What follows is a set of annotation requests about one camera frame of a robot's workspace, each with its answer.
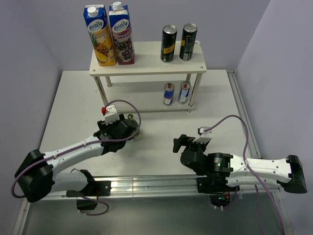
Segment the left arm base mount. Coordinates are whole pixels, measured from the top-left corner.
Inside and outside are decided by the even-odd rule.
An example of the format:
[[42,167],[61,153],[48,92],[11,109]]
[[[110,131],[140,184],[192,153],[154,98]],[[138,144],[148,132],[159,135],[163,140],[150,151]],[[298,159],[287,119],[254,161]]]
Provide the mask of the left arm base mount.
[[[84,216],[100,216],[109,211],[109,205],[101,200],[101,196],[110,196],[111,181],[95,181],[88,183],[88,185],[81,191],[68,190],[66,197],[76,198],[76,208],[79,213]],[[105,206],[103,212],[92,212],[98,205]]]

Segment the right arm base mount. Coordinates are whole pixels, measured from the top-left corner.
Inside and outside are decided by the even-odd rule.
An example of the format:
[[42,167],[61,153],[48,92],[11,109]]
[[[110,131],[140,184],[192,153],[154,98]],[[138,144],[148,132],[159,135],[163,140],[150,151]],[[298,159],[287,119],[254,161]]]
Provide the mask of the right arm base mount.
[[228,186],[225,177],[198,177],[196,182],[198,193],[208,194],[213,209],[220,211],[230,207],[240,190],[239,186]]

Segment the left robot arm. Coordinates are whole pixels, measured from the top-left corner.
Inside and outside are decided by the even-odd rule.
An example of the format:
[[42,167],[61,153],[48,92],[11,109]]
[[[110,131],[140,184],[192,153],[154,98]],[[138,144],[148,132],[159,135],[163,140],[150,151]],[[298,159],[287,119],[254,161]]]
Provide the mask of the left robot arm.
[[[135,121],[123,114],[104,116],[98,121],[98,130],[87,139],[63,149],[42,153],[30,151],[15,173],[11,194],[37,202],[52,192],[66,191],[70,196],[95,196],[99,184],[88,170],[66,173],[65,169],[90,158],[122,149],[128,140],[138,134],[141,120]],[[15,193],[15,186],[23,192]]]

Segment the green glass bottle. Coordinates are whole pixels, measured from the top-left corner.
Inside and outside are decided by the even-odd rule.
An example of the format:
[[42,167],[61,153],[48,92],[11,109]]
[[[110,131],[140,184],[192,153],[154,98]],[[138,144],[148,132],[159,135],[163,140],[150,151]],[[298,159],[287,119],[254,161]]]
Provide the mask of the green glass bottle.
[[139,123],[135,120],[133,114],[128,114],[127,118],[130,122],[132,122],[136,126],[137,133],[134,136],[134,138],[135,139],[139,138],[140,137]]

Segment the black can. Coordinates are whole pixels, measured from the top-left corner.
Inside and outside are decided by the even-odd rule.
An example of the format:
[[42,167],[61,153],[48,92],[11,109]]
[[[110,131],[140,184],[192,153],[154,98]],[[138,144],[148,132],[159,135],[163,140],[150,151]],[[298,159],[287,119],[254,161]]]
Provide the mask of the black can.
[[196,35],[198,32],[197,26],[193,23],[185,24],[182,30],[181,44],[179,57],[184,61],[191,59],[194,45],[196,42]]
[[163,62],[172,62],[176,45],[177,28],[174,25],[166,25],[162,30],[161,54]]

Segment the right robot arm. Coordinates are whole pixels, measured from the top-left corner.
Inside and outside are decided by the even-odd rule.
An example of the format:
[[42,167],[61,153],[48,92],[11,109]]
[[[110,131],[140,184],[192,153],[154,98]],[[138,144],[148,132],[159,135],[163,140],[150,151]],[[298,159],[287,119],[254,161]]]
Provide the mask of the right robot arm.
[[209,138],[204,140],[181,135],[174,139],[173,152],[183,146],[180,162],[197,175],[199,193],[218,194],[246,185],[281,186],[289,193],[307,193],[303,166],[299,157],[280,160],[247,159],[226,153],[205,154]]

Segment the silver energy can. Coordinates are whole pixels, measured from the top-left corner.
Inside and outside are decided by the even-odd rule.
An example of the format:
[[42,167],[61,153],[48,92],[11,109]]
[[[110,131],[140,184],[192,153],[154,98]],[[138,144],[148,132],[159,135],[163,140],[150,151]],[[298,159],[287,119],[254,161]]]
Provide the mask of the silver energy can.
[[164,86],[164,95],[163,95],[163,103],[165,105],[171,105],[173,103],[174,98],[174,84],[166,83]]
[[190,83],[187,81],[182,82],[180,85],[180,91],[178,95],[178,102],[180,104],[184,104],[187,102],[189,91],[190,91]]

